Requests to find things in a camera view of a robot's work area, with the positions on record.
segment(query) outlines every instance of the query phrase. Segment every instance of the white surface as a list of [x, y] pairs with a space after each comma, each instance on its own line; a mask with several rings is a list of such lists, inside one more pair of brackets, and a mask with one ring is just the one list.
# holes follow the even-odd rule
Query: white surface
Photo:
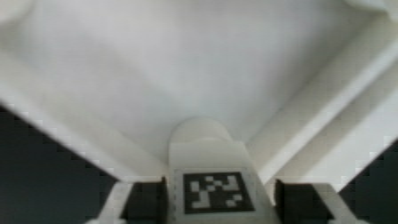
[[0, 26], [9, 26], [23, 19], [35, 0], [0, 0]]
[[[201, 132], [208, 127], [208, 133], [213, 133], [213, 138], [201, 138]], [[259, 182], [257, 173], [252, 166], [252, 159], [249, 157], [245, 145], [241, 142], [225, 139], [217, 139], [218, 131], [222, 133], [227, 130], [222, 128], [222, 124], [208, 119], [188, 120], [176, 129], [176, 132], [190, 131], [199, 133], [197, 138], [188, 137], [183, 143], [170, 142], [169, 148], [169, 168], [170, 168], [170, 214], [176, 224], [241, 224], [241, 223], [268, 223], [279, 224], [270, 199], [265, 194], [263, 184]], [[254, 211], [233, 212], [233, 213], [204, 213], [185, 214], [185, 182], [183, 175], [192, 173], [224, 173], [240, 172], [247, 187], [247, 193], [250, 195]], [[201, 191], [201, 201], [195, 204], [199, 207], [209, 207], [208, 192]]]
[[0, 45], [165, 161], [190, 117], [249, 140], [366, 21], [343, 0], [39, 0]]
[[[323, 128], [334, 123], [336, 116], [384, 75], [396, 60], [398, 25], [387, 17], [380, 17], [249, 143], [263, 182], [268, 182], [312, 138], [321, 134]], [[355, 157], [353, 151], [346, 151], [346, 155]]]
[[339, 191], [398, 137], [398, 64], [352, 102], [275, 177]]
[[385, 12], [391, 20], [398, 22], [398, 0], [346, 0], [346, 2], [360, 9]]

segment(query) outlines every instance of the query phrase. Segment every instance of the dark surface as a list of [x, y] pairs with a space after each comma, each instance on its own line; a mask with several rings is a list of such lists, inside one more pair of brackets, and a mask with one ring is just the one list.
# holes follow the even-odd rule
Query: dark surface
[[339, 194], [359, 218], [373, 224], [398, 223], [398, 142]]
[[128, 223], [165, 224], [167, 198], [165, 179], [158, 183], [135, 183], [122, 214]]
[[115, 180], [2, 108], [0, 152], [0, 223], [83, 223]]
[[334, 219], [311, 184], [275, 184], [275, 210], [282, 224], [327, 224]]

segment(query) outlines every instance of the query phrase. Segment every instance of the qr-like code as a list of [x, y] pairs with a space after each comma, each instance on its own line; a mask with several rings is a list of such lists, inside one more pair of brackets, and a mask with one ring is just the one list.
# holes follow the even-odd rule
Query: qr-like code
[[241, 174], [183, 175], [185, 214], [254, 211]]

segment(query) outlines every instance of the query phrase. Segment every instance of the white panel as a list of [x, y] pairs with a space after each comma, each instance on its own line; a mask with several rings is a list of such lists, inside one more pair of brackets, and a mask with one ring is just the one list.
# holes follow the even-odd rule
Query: white panel
[[371, 23], [249, 144], [266, 182], [398, 59], [398, 25]]
[[398, 64], [352, 102], [275, 177], [339, 191], [398, 137]]
[[0, 44], [165, 161], [190, 117], [249, 140], [368, 18], [339, 0], [39, 0]]

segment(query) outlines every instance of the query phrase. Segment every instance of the black floor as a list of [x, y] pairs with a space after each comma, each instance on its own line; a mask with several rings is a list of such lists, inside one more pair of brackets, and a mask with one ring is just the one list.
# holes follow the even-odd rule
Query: black floor
[[0, 224], [83, 224], [113, 182], [0, 108]]
[[398, 223], [398, 142], [341, 191], [357, 216], [373, 224]]

